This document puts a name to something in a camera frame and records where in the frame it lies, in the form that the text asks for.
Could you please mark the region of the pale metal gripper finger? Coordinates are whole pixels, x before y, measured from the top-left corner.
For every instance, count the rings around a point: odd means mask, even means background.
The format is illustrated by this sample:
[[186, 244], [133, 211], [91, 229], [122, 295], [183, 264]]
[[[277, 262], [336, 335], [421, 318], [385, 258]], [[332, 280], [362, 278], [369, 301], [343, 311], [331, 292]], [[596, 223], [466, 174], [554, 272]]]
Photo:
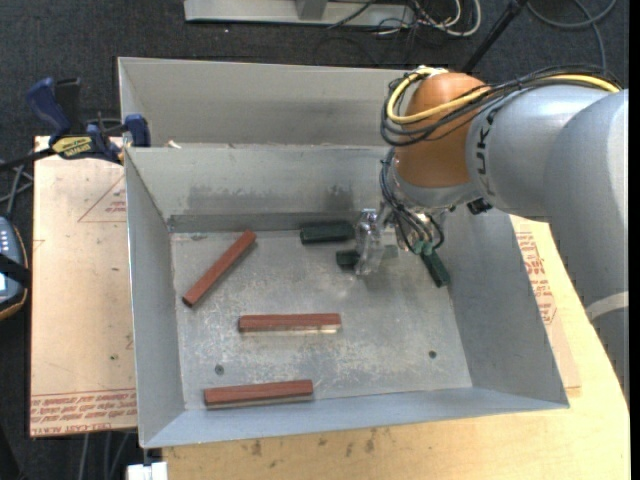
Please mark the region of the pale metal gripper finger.
[[383, 233], [385, 230], [384, 213], [379, 211], [371, 223], [370, 228], [370, 270], [376, 272], [379, 269], [384, 253]]
[[371, 210], [362, 210], [355, 225], [356, 251], [358, 255], [354, 271], [357, 275], [364, 275], [367, 267], [368, 241], [370, 236]]

